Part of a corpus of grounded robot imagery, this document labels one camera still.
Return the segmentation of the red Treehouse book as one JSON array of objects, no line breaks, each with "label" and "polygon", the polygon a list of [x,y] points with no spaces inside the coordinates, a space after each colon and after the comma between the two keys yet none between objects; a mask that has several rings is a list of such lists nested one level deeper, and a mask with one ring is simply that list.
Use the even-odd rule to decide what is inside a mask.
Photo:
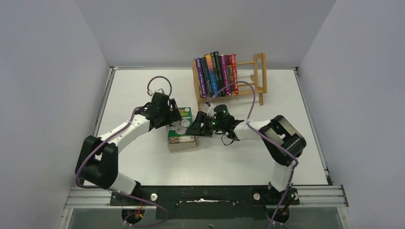
[{"label": "red Treehouse book", "polygon": [[235,94],[239,94],[237,82],[237,68],[236,68],[236,54],[230,54],[230,66],[231,66],[231,76],[233,84],[233,91]]}]

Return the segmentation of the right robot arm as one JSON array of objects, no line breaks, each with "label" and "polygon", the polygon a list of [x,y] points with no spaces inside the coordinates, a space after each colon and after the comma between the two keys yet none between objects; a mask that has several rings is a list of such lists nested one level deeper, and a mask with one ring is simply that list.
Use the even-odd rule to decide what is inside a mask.
[{"label": "right robot arm", "polygon": [[282,115],[261,122],[238,120],[224,104],[211,105],[208,112],[199,111],[186,133],[209,137],[224,134],[232,141],[261,140],[275,162],[268,196],[276,204],[288,197],[287,189],[298,158],[307,145],[304,137]]}]

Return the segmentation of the magenta Treehouse book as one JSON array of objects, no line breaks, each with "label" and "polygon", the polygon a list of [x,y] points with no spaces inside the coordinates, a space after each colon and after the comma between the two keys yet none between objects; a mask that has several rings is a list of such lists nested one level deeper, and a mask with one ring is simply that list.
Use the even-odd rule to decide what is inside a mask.
[{"label": "magenta Treehouse book", "polygon": [[223,79],[224,79],[224,90],[225,90],[225,95],[229,96],[232,94],[230,86],[229,86],[229,77],[228,77],[228,68],[227,68],[227,63],[226,63],[226,57],[225,55],[220,55],[220,61],[221,61],[221,68],[222,68],[222,73],[223,73]]}]

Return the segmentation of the Jane Eyre book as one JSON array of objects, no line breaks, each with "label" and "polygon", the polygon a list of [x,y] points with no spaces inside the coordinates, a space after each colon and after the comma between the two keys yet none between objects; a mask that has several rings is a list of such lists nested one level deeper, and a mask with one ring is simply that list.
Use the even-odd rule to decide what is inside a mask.
[{"label": "Jane Eyre book", "polygon": [[217,80],[216,69],[215,69],[214,63],[213,63],[213,56],[211,54],[206,54],[204,57],[205,57],[205,61],[207,64],[208,74],[209,74],[209,78],[210,78],[210,82],[211,82],[211,88],[212,88],[213,94],[215,94],[219,91],[219,82]]}]

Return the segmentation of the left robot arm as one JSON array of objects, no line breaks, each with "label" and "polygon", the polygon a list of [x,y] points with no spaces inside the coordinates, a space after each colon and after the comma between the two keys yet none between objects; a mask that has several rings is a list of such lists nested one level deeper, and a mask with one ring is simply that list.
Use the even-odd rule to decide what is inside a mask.
[{"label": "left robot arm", "polygon": [[84,139],[75,168],[76,185],[85,188],[79,182],[83,179],[92,183],[87,188],[139,195],[140,182],[119,172],[119,153],[141,135],[179,120],[181,114],[176,100],[163,93],[154,93],[150,102],[136,107],[130,118],[114,130]]}]

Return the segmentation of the dark green book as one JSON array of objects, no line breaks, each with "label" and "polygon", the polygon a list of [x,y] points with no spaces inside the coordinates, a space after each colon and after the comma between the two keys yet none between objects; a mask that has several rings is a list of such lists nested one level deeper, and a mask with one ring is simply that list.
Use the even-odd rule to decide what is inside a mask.
[{"label": "dark green book", "polygon": [[217,67],[216,67],[216,61],[215,61],[214,52],[211,52],[211,57],[212,57],[213,67],[214,67],[214,71],[215,71],[215,75],[216,75],[218,90],[220,90],[220,87],[219,87],[219,77],[218,77],[218,72],[217,72]]}]

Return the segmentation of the Little Women book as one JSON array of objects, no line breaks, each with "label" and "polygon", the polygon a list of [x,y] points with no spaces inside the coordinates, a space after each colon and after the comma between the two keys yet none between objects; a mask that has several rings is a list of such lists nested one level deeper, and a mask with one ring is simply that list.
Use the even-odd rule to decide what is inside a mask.
[{"label": "Little Women book", "polygon": [[209,74],[208,65],[207,65],[207,61],[206,61],[205,57],[202,57],[202,69],[203,69],[205,84],[206,84],[206,88],[207,88],[207,94],[208,94],[208,97],[211,98],[214,95],[214,92],[213,92],[213,87],[211,84],[211,77]]}]

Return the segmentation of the green Treehouse book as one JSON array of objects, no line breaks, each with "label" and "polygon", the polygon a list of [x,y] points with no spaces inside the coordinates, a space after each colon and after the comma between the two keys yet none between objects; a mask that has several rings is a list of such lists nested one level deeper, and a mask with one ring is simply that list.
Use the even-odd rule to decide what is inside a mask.
[{"label": "green Treehouse book", "polygon": [[190,107],[179,107],[181,119],[168,125],[168,143],[169,145],[178,145],[186,143],[196,143],[194,135],[187,134],[188,128],[193,123],[192,110]]}]

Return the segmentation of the black Moon and Sixpence book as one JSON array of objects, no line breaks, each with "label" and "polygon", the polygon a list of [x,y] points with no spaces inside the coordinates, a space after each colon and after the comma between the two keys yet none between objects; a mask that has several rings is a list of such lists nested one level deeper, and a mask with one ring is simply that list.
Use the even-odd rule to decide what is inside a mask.
[{"label": "black Moon and Sixpence book", "polygon": [[219,77],[219,87],[220,87],[220,89],[222,89],[225,87],[224,74],[223,74],[223,69],[222,69],[222,61],[221,61],[221,57],[220,57],[220,54],[218,51],[214,52],[214,56],[215,56],[215,61],[216,61],[218,77]]}]

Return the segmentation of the purple comic book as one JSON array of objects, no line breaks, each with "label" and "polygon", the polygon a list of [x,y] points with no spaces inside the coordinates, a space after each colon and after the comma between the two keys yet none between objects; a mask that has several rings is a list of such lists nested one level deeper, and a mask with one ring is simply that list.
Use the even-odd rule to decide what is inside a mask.
[{"label": "purple comic book", "polygon": [[206,86],[205,86],[205,79],[204,79],[204,74],[203,74],[201,58],[196,58],[195,63],[196,63],[196,67],[197,67],[198,80],[199,80],[200,89],[201,89],[201,97],[206,98],[207,91],[206,91]]}]

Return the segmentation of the wooden book rack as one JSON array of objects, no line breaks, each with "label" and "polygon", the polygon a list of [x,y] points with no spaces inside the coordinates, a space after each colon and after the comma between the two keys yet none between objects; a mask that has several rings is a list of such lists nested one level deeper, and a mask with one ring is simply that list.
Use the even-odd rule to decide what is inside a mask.
[{"label": "wooden book rack", "polygon": [[[235,94],[233,91],[233,82],[231,76],[231,66],[230,66],[230,54],[224,54],[226,57],[226,63],[228,68],[228,77],[229,77],[229,86],[232,94],[229,96],[225,95],[224,88],[220,89],[212,97],[214,99],[219,98],[228,98],[228,97],[237,97],[244,95],[257,94],[259,99],[259,104],[263,104],[264,94],[267,93],[267,75],[266,75],[266,54],[265,53],[256,53],[253,55],[253,59],[247,62],[240,62],[237,60],[236,55],[236,68],[237,68],[237,82],[239,89],[239,94]],[[202,104],[208,101],[210,98],[201,97],[201,89],[198,80],[197,67],[195,59],[192,62],[192,72],[194,80],[194,89],[197,100],[197,107],[200,111],[202,109]]]}]

